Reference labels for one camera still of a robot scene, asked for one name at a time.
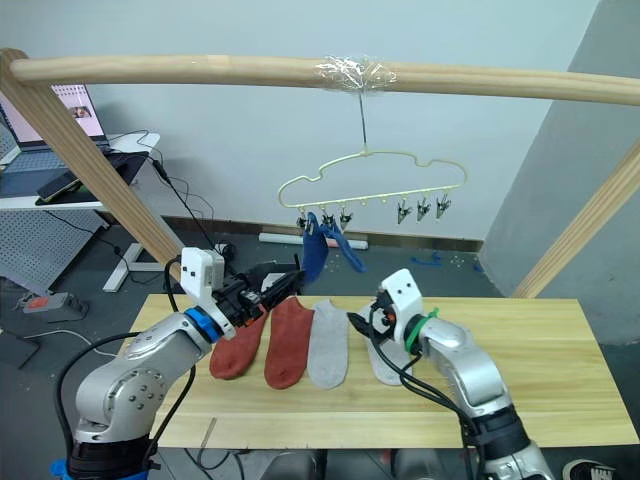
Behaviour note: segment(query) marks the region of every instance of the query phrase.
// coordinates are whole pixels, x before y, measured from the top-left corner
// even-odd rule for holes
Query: clear tape
[[[396,81],[396,74],[383,63],[363,57],[326,57],[325,63],[316,65],[318,74],[325,79],[326,88],[345,92],[384,90]]]

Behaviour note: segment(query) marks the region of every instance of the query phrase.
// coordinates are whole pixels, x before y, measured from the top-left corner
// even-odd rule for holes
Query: wooden table
[[[300,297],[310,308],[325,297]],[[331,297],[358,311],[368,297]],[[177,297],[181,309],[190,303]],[[576,300],[425,298],[442,318],[466,325],[493,357],[527,432],[543,447],[638,443],[618,389]],[[144,330],[171,312],[164,295],[149,295],[132,330]],[[198,447],[215,417],[209,448],[458,447],[455,416],[401,386],[375,379],[364,338],[349,330],[349,371],[333,390],[305,375],[293,387],[273,390],[263,376],[269,323],[255,362],[241,378],[216,380],[209,356],[197,365],[191,392],[160,445]],[[414,375],[445,392],[446,381],[426,362]],[[184,385],[167,395],[156,426]]]

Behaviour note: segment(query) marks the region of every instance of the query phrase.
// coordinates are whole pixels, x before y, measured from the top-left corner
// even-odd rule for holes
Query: wooden frame
[[[178,247],[129,190],[48,88],[75,83],[204,83],[332,88],[318,58],[157,55],[28,59],[0,50],[0,91],[118,221],[161,263]],[[548,72],[386,62],[395,92],[491,95],[640,105],[640,79]],[[624,157],[580,213],[515,290],[538,295],[640,186],[640,142]]]

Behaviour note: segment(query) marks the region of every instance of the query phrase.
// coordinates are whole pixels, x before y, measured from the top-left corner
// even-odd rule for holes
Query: floor
[[[187,245],[204,246],[196,232],[177,232]],[[120,245],[123,249],[132,240],[120,227],[112,227],[100,236]],[[230,241],[237,247],[234,266],[243,270],[255,263],[276,259],[290,261],[294,253],[301,253],[297,246],[260,244],[255,236],[219,235],[218,240]],[[309,295],[370,295],[380,279],[401,267],[409,267],[425,295],[430,296],[500,296],[491,282],[475,263],[475,255],[459,252],[439,252],[441,260],[434,265],[434,252],[394,247],[372,247],[362,252],[369,267],[366,275],[352,271],[332,251],[326,272],[309,286]],[[88,301],[90,311],[84,320],[64,324],[46,324],[12,310],[24,293],[10,282],[0,280],[1,326],[20,335],[30,335],[56,328],[70,328],[91,339],[128,331],[147,294],[162,292],[162,279],[155,278],[147,285],[127,279],[116,294],[103,293],[101,288],[116,264],[110,247],[92,241],[66,270],[56,291],[69,291]],[[135,279],[145,281],[152,273],[137,273]],[[52,390],[60,368],[81,342],[69,335],[52,335],[38,339],[40,350],[21,369],[0,363],[0,478],[46,479],[51,478],[48,467],[52,460],[63,455],[63,441],[54,415]],[[117,345],[104,347],[115,351]],[[640,365],[640,344],[602,346],[602,351],[621,391],[636,429],[640,428],[640,383],[637,370]],[[88,355],[75,368],[68,379],[65,391],[67,409],[73,412],[74,389],[92,369],[107,357]],[[223,452],[207,451],[205,462],[215,463]],[[457,450],[440,450],[447,477],[457,480],[464,477],[464,470]],[[246,479],[259,478],[277,452],[258,451],[242,457]],[[545,455],[552,469],[559,476],[562,465],[575,458],[593,458],[618,468],[621,478],[640,476],[640,447],[598,447],[546,449]],[[152,472],[151,479],[205,479],[181,449],[163,448],[156,457],[163,468]],[[216,479],[239,478],[237,465],[226,462],[215,471]],[[391,478],[388,452],[339,450],[328,457],[328,480],[377,480]]]

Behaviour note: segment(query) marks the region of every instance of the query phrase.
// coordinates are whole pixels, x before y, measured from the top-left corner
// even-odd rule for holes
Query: laptop screen
[[[92,140],[106,141],[106,136],[84,85],[52,85],[51,88],[67,107],[69,115],[76,119]],[[21,148],[46,145],[42,137],[29,125],[2,92],[0,92],[0,107],[2,107],[5,120]]]

